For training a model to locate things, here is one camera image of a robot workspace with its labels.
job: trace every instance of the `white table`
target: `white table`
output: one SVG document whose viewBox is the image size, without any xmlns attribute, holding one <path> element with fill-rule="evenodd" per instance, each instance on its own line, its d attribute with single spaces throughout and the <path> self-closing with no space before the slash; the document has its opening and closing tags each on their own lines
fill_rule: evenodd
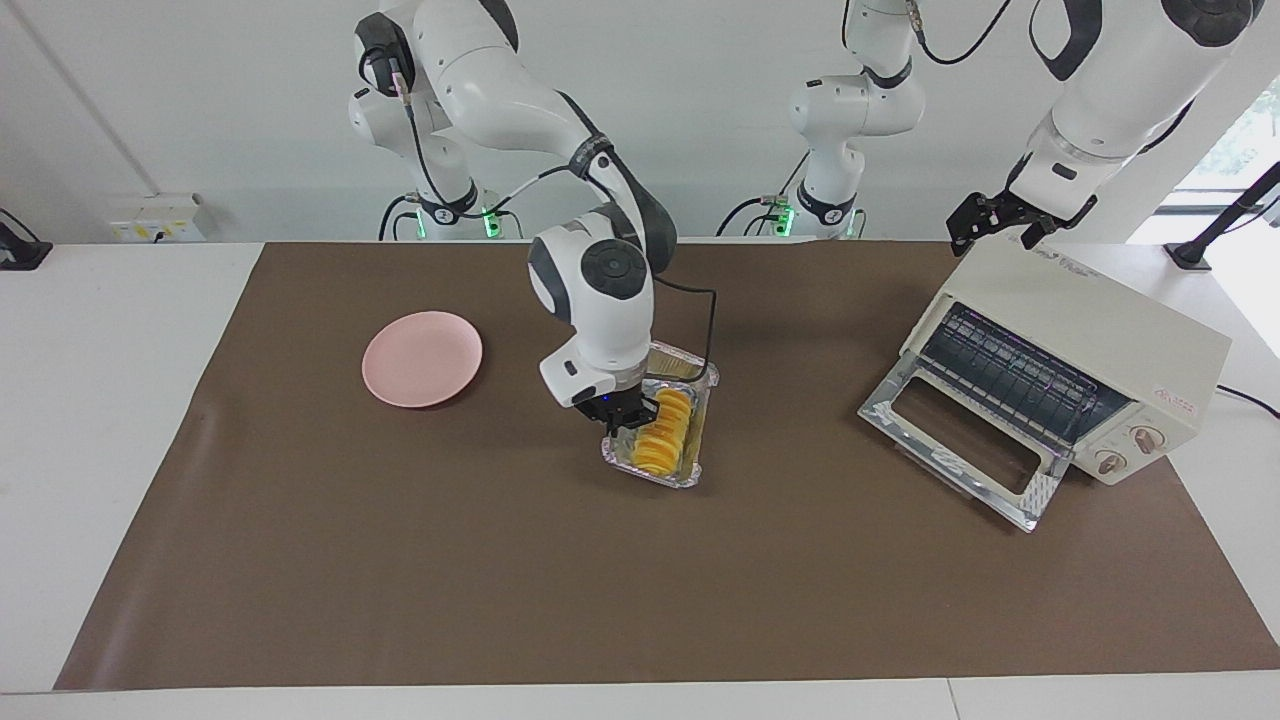
<svg viewBox="0 0 1280 720">
<path fill-rule="evenodd" d="M 1212 275 L 1156 247 L 1059 247 L 1230 336 L 1222 382 L 1280 398 L 1280 360 Z M 19 693 L 0 696 L 0 719 L 1280 717 L 1280 671 L 50 694 L 260 251 L 63 246 L 37 273 L 0 275 L 0 692 Z M 1280 637 L 1280 424 L 1215 397 L 1172 461 Z"/>
</svg>

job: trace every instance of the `white robotic arm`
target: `white robotic arm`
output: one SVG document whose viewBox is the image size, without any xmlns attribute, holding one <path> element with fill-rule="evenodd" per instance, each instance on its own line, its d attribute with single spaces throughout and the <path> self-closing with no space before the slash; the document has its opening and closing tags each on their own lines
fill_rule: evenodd
<svg viewBox="0 0 1280 720">
<path fill-rule="evenodd" d="M 1098 188 L 1153 147 L 1239 45 L 1263 0 L 1064 0 L 1071 37 L 1041 58 L 1062 95 L 1032 135 L 1005 190 L 974 192 L 947 219 L 952 250 L 1011 225 L 1023 243 L 1073 228 Z"/>
<path fill-rule="evenodd" d="M 911 76 L 906 0 L 855 0 L 845 28 L 861 74 L 810 81 L 791 99 L 791 124 L 810 150 L 808 172 L 788 197 L 799 234 L 838 237 L 851 223 L 867 165 L 852 138 L 908 132 L 924 114 L 924 90 Z"/>
<path fill-rule="evenodd" d="M 431 87 L 415 83 L 412 88 L 397 88 L 394 85 L 393 60 L 401 77 L 416 77 L 417 73 L 413 58 L 399 50 L 401 42 L 407 42 L 399 22 L 412 20 L 412 5 L 383 5 L 383 12 L 365 18 L 356 28 L 360 74 L 371 87 L 356 92 L 347 102 L 352 128 L 367 142 L 408 163 L 415 200 L 431 240 L 500 234 L 500 220 L 486 213 L 486 208 L 494 205 L 494 193 L 476 186 L 458 143 L 434 135 L 448 128 L 451 122 Z M 406 106 L 412 108 L 416 127 L 406 115 Z"/>
<path fill-rule="evenodd" d="M 384 95 L 438 100 L 448 122 L 479 145 L 558 155 L 604 201 L 532 242 L 534 291 L 576 331 L 540 369 L 562 406 L 579 407 L 611 433 L 652 421 L 657 407 L 643 396 L 641 380 L 653 324 L 652 273 L 667 268 L 676 247 L 667 210 L 581 108 L 520 63 L 504 0 L 416 0 L 384 6 L 372 18 L 379 15 L 398 37 L 374 55 L 362 42 L 361 58 Z M 424 117 L 421 109 L 415 117 Z"/>
</svg>

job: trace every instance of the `black cable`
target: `black cable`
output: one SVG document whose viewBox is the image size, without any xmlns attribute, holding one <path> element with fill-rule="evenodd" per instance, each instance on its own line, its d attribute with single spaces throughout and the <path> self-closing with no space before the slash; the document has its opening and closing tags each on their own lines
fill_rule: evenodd
<svg viewBox="0 0 1280 720">
<path fill-rule="evenodd" d="M 516 220 L 516 232 L 520 233 L 520 238 L 521 240 L 525 238 L 525 225 L 524 225 L 524 223 L 520 222 L 520 215 L 512 213 L 511 210 L 503 210 L 502 213 L 498 213 L 498 217 L 499 218 L 511 218 L 511 219 Z"/>
<path fill-rule="evenodd" d="M 710 368 L 710 364 L 712 364 L 712 338 L 716 337 L 716 301 L 718 300 L 718 295 L 716 293 L 716 290 L 710 288 L 710 287 L 689 287 L 689 286 L 684 286 L 684 284 L 680 284 L 680 283 L 673 283 L 671 281 L 663 279 L 660 275 L 654 275 L 653 279 L 658 284 L 664 284 L 664 286 L 669 287 L 671 290 L 677 290 L 680 292 L 687 292 L 687 293 L 691 293 L 691 295 L 710 295 L 712 296 L 712 306 L 710 306 L 710 310 L 708 313 L 708 319 L 707 319 L 707 351 L 703 352 L 703 368 L 700 370 L 698 370 L 698 374 L 694 375 L 694 377 L 691 377 L 691 378 L 677 378 L 675 375 L 659 375 L 659 374 L 652 374 L 652 373 L 650 374 L 645 374 L 645 378 L 648 378 L 650 380 L 667 380 L 667 382 L 672 382 L 672 383 L 696 383 L 698 380 L 700 380 L 704 377 L 707 377 L 707 369 Z"/>
<path fill-rule="evenodd" d="M 360 76 L 360 79 L 362 79 L 365 82 L 369 82 L 365 78 L 365 63 L 367 63 L 370 60 L 370 58 L 372 56 L 374 53 L 381 53 L 381 51 L 383 51 L 381 47 L 374 46 L 374 47 L 369 47 L 364 53 L 361 53 L 360 60 L 356 63 L 356 74 Z"/>
<path fill-rule="evenodd" d="M 1190 102 L 1188 102 L 1187 105 L 1184 105 L 1183 109 L 1181 109 L 1181 111 L 1178 113 L 1178 117 L 1174 118 L 1174 122 L 1169 123 L 1169 127 L 1165 128 L 1165 132 L 1160 133 L 1160 137 L 1157 137 L 1156 140 L 1152 140 L 1151 142 L 1148 142 L 1146 147 L 1143 147 L 1142 150 L 1138 151 L 1138 155 L 1143 155 L 1146 152 L 1149 152 L 1149 151 L 1155 150 L 1156 147 L 1158 147 L 1161 142 L 1169 140 L 1169 136 L 1174 135 L 1174 131 L 1178 129 L 1178 126 L 1183 124 L 1183 119 L 1187 117 L 1187 113 L 1190 111 L 1192 105 L 1194 105 L 1194 104 L 1196 104 L 1196 99 L 1192 99 Z"/>
<path fill-rule="evenodd" d="M 416 220 L 417 219 L 417 213 L 401 213 L 399 215 L 396 215 L 394 220 L 392 220 L 392 240 L 394 240 L 396 242 L 399 242 L 399 224 L 401 224 L 401 220 L 403 220 L 406 218 Z"/>
<path fill-rule="evenodd" d="M 787 178 L 787 182 L 782 183 L 782 190 L 778 191 L 778 195 L 783 195 L 785 196 L 787 193 L 787 188 L 791 187 L 791 181 L 796 179 L 796 176 L 800 174 L 800 168 L 804 167 L 804 161 L 809 159 L 809 154 L 812 154 L 812 152 L 813 152 L 813 150 L 805 150 L 804 151 L 804 156 L 800 158 L 799 163 L 796 163 L 796 169 L 791 170 L 791 177 Z"/>
<path fill-rule="evenodd" d="M 777 215 L 771 215 L 768 213 L 755 218 L 750 223 L 746 223 L 746 229 L 742 232 L 742 237 L 751 234 L 751 228 L 755 227 L 755 223 L 760 223 L 760 227 L 755 231 L 755 234 L 759 236 L 762 232 L 764 232 L 764 228 L 765 225 L 769 224 L 769 220 L 777 220 L 777 219 L 778 219 Z"/>
<path fill-rule="evenodd" d="M 387 224 L 392 222 L 392 213 L 404 202 L 408 202 L 408 200 L 401 195 L 383 211 L 383 224 L 378 227 L 378 242 L 387 240 Z"/>
<path fill-rule="evenodd" d="M 1243 223 L 1235 225 L 1234 228 L 1229 228 L 1229 229 L 1222 231 L 1222 234 L 1233 233 L 1235 231 L 1243 231 L 1244 228 L 1247 228 L 1247 227 L 1252 225 L 1253 223 L 1258 222 L 1258 218 L 1261 218 L 1262 215 L 1266 215 L 1267 213 L 1270 213 L 1271 209 L 1276 206 L 1277 201 L 1280 201 L 1280 195 L 1277 195 L 1275 199 L 1272 199 L 1271 202 L 1267 202 L 1266 208 L 1258 210 L 1257 215 L 1253 215 L 1252 218 L 1249 218 L 1248 220 L 1244 220 Z"/>
<path fill-rule="evenodd" d="M 849 50 L 849 5 L 851 0 L 845 0 L 845 14 L 840 18 L 840 44 Z"/>
<path fill-rule="evenodd" d="M 599 190 L 600 192 L 603 192 L 605 197 L 613 197 L 613 193 L 609 192 L 609 190 L 607 187 L 604 187 L 603 184 L 600 184 L 600 181 L 593 178 L 591 176 L 586 176 L 586 182 L 594 184 L 595 190 Z"/>
<path fill-rule="evenodd" d="M 934 63 L 937 63 L 940 65 L 957 65 L 957 64 L 968 60 L 974 53 L 978 51 L 979 47 L 982 47 L 982 45 L 984 42 L 987 42 L 987 36 L 989 36 L 991 31 L 996 29 L 996 26 L 1000 24 L 1000 18 L 1002 18 L 1005 15 L 1005 10 L 1009 9 L 1009 4 L 1010 3 L 1012 3 L 1012 0 L 1005 0 L 1000 5 L 1000 9 L 996 10 L 996 17 L 991 18 L 991 23 L 987 24 L 987 29 L 982 31 L 982 35 L 978 36 L 978 40 L 973 44 L 973 46 L 969 47 L 968 50 L 965 50 L 964 53 L 961 53 L 960 55 L 955 56 L 955 58 L 938 58 L 937 55 L 933 54 L 933 50 L 929 49 L 929 44 L 925 40 L 925 37 L 924 37 L 924 23 L 922 22 L 920 23 L 920 29 L 918 29 L 915 32 L 915 38 L 920 42 L 920 50 L 924 51 L 925 56 L 928 56 L 931 60 L 933 60 Z"/>
<path fill-rule="evenodd" d="M 1039 14 L 1039 4 L 1042 0 L 1036 0 L 1032 5 L 1032 14 L 1027 18 L 1027 37 L 1032 41 L 1032 50 L 1036 51 L 1041 58 L 1048 58 L 1043 50 L 1039 47 L 1039 40 L 1036 40 L 1036 15 Z"/>
<path fill-rule="evenodd" d="M 0 208 L 0 215 L 4 215 L 5 218 L 9 218 L 10 220 L 13 220 L 19 228 L 23 229 L 23 232 L 26 232 L 27 234 L 31 236 L 31 240 L 35 240 L 36 242 L 40 242 L 40 236 L 37 236 L 35 232 L 32 232 L 32 229 L 27 227 L 27 223 L 19 220 L 17 215 L 14 215 L 13 213 L 5 210 L 4 208 Z"/>
<path fill-rule="evenodd" d="M 1220 389 L 1220 391 L 1222 391 L 1222 392 L 1225 392 L 1228 395 L 1234 395 L 1235 397 L 1239 397 L 1240 400 L 1252 402 L 1252 404 L 1257 405 L 1258 407 L 1266 410 L 1267 413 L 1271 413 L 1271 416 L 1275 418 L 1276 420 L 1280 420 L 1280 410 L 1276 410 L 1275 407 L 1267 405 L 1266 402 L 1258 400 L 1257 397 L 1253 397 L 1252 395 L 1240 392 L 1240 391 L 1238 391 L 1235 388 L 1229 388 L 1226 386 L 1217 386 L 1217 389 Z"/>
<path fill-rule="evenodd" d="M 728 227 L 730 223 L 733 222 L 733 218 L 736 218 L 739 213 L 746 210 L 751 205 L 764 205 L 764 204 L 765 201 L 763 197 L 753 197 L 750 200 L 744 200 L 737 208 L 733 208 L 733 210 L 724 218 L 724 222 L 721 223 L 719 229 L 716 231 L 716 237 L 721 237 L 724 234 L 724 229 Z"/>
<path fill-rule="evenodd" d="M 440 193 L 439 188 L 435 187 L 435 179 L 431 178 L 431 170 L 428 169 L 428 167 L 426 167 L 426 158 L 422 155 L 422 140 L 421 140 L 421 136 L 417 132 L 417 119 L 413 115 L 413 109 L 412 108 L 404 108 L 404 110 L 406 110 L 406 114 L 408 115 L 408 127 L 410 127 L 410 129 L 413 131 L 413 149 L 417 150 L 417 163 L 422 168 L 422 174 L 426 177 L 426 184 L 429 184 L 431 187 L 431 192 L 435 193 L 435 196 L 440 199 L 440 202 L 445 208 L 448 208 L 449 211 L 453 213 L 454 215 L 457 215 L 460 218 L 466 218 L 468 220 L 480 220 L 480 219 L 484 219 L 484 217 L 485 217 L 484 213 L 480 213 L 480 214 L 466 213 L 466 211 L 458 209 L 458 206 L 461 205 L 462 200 L 465 200 L 465 197 L 460 197 L 460 199 L 449 202 L 448 200 L 444 199 L 444 195 Z M 502 200 L 499 200 L 497 205 L 494 205 L 493 208 L 489 209 L 489 213 L 497 213 L 498 210 L 502 210 L 507 205 L 507 202 L 511 202 L 516 197 L 516 195 L 524 192 L 532 183 L 543 181 L 543 179 L 547 179 L 547 178 L 554 176 L 556 173 L 568 172 L 568 169 L 570 169 L 568 165 L 558 165 L 556 168 L 550 168 L 549 170 L 543 170 L 541 173 L 538 173 L 538 176 L 534 177 L 534 179 L 530 183 L 522 186 L 516 192 L 513 192 L 513 193 L 503 197 Z M 595 182 L 595 178 L 588 178 L 588 179 L 590 179 L 591 182 Z"/>
<path fill-rule="evenodd" d="M 858 240 L 861 240 L 863 238 L 863 233 L 867 232 L 867 220 L 869 220 L 870 218 L 867 215 L 867 210 L 855 210 L 854 214 L 863 217 L 863 224 L 861 224 L 861 227 L 858 228 Z"/>
</svg>

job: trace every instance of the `power outlet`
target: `power outlet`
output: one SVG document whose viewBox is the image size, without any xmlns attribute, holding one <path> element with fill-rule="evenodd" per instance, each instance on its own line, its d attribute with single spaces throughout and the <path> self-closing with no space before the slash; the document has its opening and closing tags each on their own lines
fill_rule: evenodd
<svg viewBox="0 0 1280 720">
<path fill-rule="evenodd" d="M 205 242 L 207 218 L 195 195 L 159 195 L 120 205 L 110 218 L 120 242 Z"/>
</svg>

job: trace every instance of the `brown table mat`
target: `brown table mat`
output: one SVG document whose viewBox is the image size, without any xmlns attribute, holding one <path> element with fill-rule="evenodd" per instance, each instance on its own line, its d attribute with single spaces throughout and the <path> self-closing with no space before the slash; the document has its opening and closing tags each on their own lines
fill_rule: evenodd
<svg viewBox="0 0 1280 720">
<path fill-rule="evenodd" d="M 945 245 L 682 247 L 668 277 L 721 290 L 691 491 L 609 469 L 552 401 L 568 329 L 524 255 L 268 246 L 58 689 L 1280 667 L 1167 462 L 1074 474 L 1024 536 L 858 418 Z M 700 351 L 704 299 L 658 295 L 655 337 Z M 426 309 L 484 369 L 381 405 L 365 345 Z"/>
</svg>

